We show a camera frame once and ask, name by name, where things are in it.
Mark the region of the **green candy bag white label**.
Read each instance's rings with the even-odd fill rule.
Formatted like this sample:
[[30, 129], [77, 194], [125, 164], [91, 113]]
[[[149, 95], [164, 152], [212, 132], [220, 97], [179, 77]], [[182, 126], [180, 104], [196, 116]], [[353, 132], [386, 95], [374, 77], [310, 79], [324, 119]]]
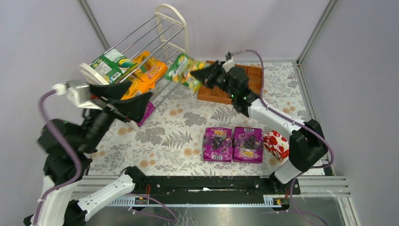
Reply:
[[113, 84], [119, 81], [123, 75], [127, 75], [133, 71], [137, 67], [137, 63], [113, 48], [107, 53], [100, 55], [90, 64], [90, 67], [107, 83]]

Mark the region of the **green yellow candy bag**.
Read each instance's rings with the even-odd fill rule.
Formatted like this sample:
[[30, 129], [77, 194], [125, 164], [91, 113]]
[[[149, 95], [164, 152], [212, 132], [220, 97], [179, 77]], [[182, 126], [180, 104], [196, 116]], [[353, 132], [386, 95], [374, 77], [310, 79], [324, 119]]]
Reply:
[[184, 85], [196, 93], [202, 86], [202, 83], [191, 75], [192, 71], [197, 71], [209, 67], [206, 61], [195, 60], [185, 53], [177, 56], [176, 60], [166, 71], [164, 78]]

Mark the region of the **orange mango candy bag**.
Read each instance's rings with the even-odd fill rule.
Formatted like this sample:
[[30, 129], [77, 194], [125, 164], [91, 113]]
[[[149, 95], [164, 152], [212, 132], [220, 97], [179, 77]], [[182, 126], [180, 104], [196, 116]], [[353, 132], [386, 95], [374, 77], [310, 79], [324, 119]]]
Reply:
[[150, 55], [149, 51], [145, 51], [133, 59], [133, 78], [139, 79], [149, 85], [149, 89], [153, 89], [156, 82], [164, 76], [168, 67], [164, 62]]

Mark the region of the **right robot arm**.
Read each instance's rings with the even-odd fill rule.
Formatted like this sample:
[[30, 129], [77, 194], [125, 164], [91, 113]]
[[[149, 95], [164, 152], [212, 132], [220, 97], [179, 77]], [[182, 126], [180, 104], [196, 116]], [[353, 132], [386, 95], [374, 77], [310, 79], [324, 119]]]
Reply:
[[242, 67], [225, 69], [218, 61], [191, 75], [208, 89], [217, 87], [231, 99], [234, 109], [246, 117], [272, 127], [288, 139], [289, 156], [273, 173], [281, 184], [286, 184], [308, 171], [328, 151], [327, 142], [316, 120], [302, 121], [269, 106], [249, 87], [249, 78]]

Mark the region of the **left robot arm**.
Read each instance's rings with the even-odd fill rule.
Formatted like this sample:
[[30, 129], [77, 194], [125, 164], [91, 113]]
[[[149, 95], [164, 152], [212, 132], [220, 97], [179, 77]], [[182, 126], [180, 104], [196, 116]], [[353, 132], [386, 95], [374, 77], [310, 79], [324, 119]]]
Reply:
[[[123, 99], [131, 82], [94, 85], [82, 80], [58, 83], [39, 100], [45, 126], [37, 140], [47, 153], [43, 168], [43, 189], [34, 214], [24, 218], [26, 226], [83, 226], [103, 207], [131, 192], [148, 192], [147, 176], [136, 166], [127, 167], [109, 185], [79, 200], [71, 198], [92, 160], [100, 141], [115, 120], [139, 123], [152, 97], [151, 92]], [[78, 125], [50, 119], [44, 109], [51, 95], [67, 95], [82, 108], [83, 122]]]

